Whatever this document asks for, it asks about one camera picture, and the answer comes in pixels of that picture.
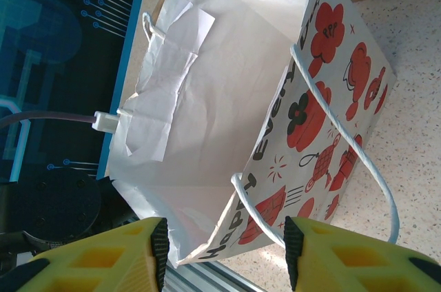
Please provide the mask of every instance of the paper bag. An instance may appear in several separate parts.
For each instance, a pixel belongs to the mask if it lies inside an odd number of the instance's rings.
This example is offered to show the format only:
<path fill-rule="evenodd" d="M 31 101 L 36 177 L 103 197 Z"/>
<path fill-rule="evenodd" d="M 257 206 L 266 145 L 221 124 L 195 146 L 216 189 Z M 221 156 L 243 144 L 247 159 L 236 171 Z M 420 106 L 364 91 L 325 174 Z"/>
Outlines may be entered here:
<path fill-rule="evenodd" d="M 395 77 L 350 0 L 165 0 L 109 169 L 140 218 L 166 217 L 174 265 L 270 243 L 265 221 L 329 221 L 357 156 L 297 71 L 365 145 Z"/>

